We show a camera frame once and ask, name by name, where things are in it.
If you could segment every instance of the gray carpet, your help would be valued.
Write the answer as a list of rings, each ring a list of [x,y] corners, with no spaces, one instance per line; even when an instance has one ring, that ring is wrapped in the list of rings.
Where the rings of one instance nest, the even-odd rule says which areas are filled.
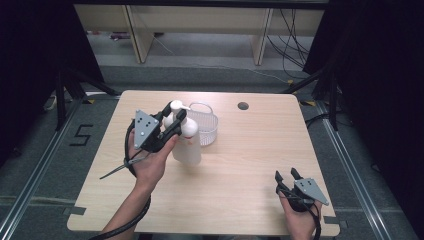
[[[262,74],[278,76],[281,79],[278,80],[234,69],[102,67],[101,70],[107,85],[119,91],[143,89],[278,93],[288,87],[283,81],[299,81],[284,71],[261,71]],[[289,74],[306,76],[301,72]],[[87,91],[98,91],[83,85]],[[301,101],[311,100],[312,89],[313,84],[299,90],[296,96]],[[78,197],[117,102],[110,98],[96,99],[93,104],[82,104],[79,107],[12,239],[87,239],[93,236],[94,233],[68,230],[67,211]],[[305,119],[318,115],[317,108],[313,106],[301,106],[301,110]],[[23,154],[10,158],[0,169],[1,219],[4,219],[13,198],[20,193],[47,147],[56,126],[55,114],[55,111],[50,111],[40,115],[21,144]],[[345,146],[367,183],[393,239],[417,239],[384,180],[370,167],[372,159],[355,128],[349,126],[348,116],[338,115],[338,120],[339,133]],[[80,126],[85,126],[80,129],[80,134],[90,135],[90,138],[84,146],[71,146],[85,141],[84,138],[75,137]],[[341,233],[335,239],[375,239],[322,120],[309,127],[309,134],[341,224]]]

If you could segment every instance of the white plastic basket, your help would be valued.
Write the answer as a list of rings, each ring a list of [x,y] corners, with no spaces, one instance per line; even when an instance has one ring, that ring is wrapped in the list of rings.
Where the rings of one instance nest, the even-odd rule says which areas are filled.
[[[206,106],[210,112],[193,110],[192,106],[196,104]],[[199,125],[200,145],[207,146],[213,143],[218,132],[218,117],[213,113],[212,107],[205,102],[192,102],[189,107],[192,110],[187,111],[187,117]]]

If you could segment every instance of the desk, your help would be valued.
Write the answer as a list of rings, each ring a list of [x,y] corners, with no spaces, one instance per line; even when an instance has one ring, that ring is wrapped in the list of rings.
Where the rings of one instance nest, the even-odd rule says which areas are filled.
[[[100,231],[131,191],[135,178],[120,171],[99,177],[122,164],[126,129],[136,109],[155,114],[171,100],[208,102],[219,118],[218,136],[202,148],[200,165],[188,167],[167,160],[165,175],[152,194],[148,214],[137,232],[287,235],[284,212],[275,194],[279,170],[293,186],[291,167],[320,186],[329,206],[322,215],[334,217],[302,113],[292,95],[126,91],[115,109],[71,214],[74,231]],[[240,110],[238,103],[249,104]],[[339,225],[322,224],[322,236],[336,236]]]

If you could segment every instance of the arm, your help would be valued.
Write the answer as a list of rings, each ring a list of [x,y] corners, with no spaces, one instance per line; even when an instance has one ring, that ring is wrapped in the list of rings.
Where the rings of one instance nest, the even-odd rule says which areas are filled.
[[[121,227],[134,219],[142,211],[150,194],[155,189],[156,184],[165,173],[166,159],[174,148],[177,139],[177,136],[173,136],[159,152],[151,153],[148,158],[133,165],[137,175],[135,186],[109,223],[104,227],[102,233]],[[134,130],[130,133],[128,144],[129,146],[134,146]],[[129,149],[130,156],[134,156],[134,154],[137,153],[132,147]],[[143,155],[146,155],[146,153],[142,152],[136,157]],[[135,227],[136,226],[110,239],[131,239]]]
[[[281,205],[284,208],[287,229],[290,232],[291,238],[293,240],[310,240],[315,230],[315,222],[311,214],[309,212],[294,211],[284,194],[279,192],[278,195]],[[311,210],[315,215],[318,215],[317,210],[321,211],[322,203],[315,201],[315,205],[318,209],[312,207]]]

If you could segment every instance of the table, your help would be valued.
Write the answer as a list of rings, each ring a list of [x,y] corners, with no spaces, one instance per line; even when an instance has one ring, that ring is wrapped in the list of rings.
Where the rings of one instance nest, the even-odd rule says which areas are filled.
[[[258,93],[126,91],[122,94],[76,201],[83,215],[71,214],[74,231],[100,231],[131,191],[135,178],[120,171],[99,177],[122,164],[126,129],[135,110],[155,114],[172,100],[204,101],[219,118],[215,142],[202,148],[198,166],[167,160],[165,175],[152,194],[137,232],[287,235],[284,211],[275,194],[279,170],[293,187],[291,167],[312,177],[329,206],[322,216],[334,217],[315,152],[298,102],[293,95]],[[245,102],[247,110],[238,104]],[[322,221],[322,236],[335,236],[339,225]]]

